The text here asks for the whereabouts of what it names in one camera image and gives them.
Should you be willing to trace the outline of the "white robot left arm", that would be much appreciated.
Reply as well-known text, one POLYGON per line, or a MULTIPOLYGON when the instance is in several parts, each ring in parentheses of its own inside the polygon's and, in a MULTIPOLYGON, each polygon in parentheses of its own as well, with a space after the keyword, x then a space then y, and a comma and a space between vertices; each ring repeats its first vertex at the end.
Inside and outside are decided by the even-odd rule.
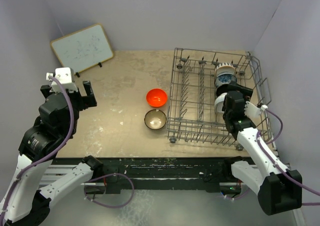
POLYGON ((78 185, 101 180, 103 163, 87 156, 71 172, 47 186, 39 186, 57 155, 55 149, 76 133, 80 111, 97 106, 90 81, 82 84, 86 96, 79 90, 62 93, 49 85, 41 87, 45 102, 19 146, 16 170, 0 203, 1 225, 40 225, 57 202, 78 185))

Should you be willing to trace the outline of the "blue patterned bowl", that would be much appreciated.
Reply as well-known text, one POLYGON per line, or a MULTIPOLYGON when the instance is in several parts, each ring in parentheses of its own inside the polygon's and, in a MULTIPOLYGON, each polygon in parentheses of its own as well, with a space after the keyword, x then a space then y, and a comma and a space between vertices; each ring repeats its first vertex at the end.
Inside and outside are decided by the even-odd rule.
POLYGON ((237 78, 235 75, 231 73, 221 73, 216 77, 214 84, 216 87, 220 87, 231 82, 237 82, 237 78))

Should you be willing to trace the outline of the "black glossy bowl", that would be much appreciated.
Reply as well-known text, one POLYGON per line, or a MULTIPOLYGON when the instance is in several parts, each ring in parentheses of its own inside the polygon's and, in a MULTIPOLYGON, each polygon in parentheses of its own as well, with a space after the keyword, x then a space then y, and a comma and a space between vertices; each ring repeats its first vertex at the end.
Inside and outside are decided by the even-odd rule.
POLYGON ((227 93, 229 90, 228 90, 228 84, 223 84, 221 86, 219 86, 217 89, 216 89, 216 96, 220 96, 221 94, 223 93, 227 93))

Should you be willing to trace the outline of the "white orange rimmed striped bowl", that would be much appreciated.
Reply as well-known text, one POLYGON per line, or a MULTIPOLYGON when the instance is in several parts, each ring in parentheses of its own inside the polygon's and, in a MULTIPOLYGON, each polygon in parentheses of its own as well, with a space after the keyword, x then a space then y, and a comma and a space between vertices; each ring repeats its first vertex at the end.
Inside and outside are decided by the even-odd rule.
POLYGON ((215 68, 215 75, 218 76, 222 73, 236 74, 236 69, 231 63, 218 63, 215 68))

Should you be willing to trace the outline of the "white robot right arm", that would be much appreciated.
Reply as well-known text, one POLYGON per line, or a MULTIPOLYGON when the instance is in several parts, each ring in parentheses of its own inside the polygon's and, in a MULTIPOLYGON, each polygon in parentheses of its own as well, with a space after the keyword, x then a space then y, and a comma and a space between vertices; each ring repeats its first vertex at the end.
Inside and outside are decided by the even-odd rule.
POLYGON ((267 111, 267 105, 250 102, 253 90, 237 83, 223 85, 223 120, 229 134, 249 153, 255 167, 240 159, 229 159, 222 169, 227 181, 239 179, 258 198, 267 215, 273 215, 302 206, 302 176, 289 170, 272 153, 252 121, 267 111))

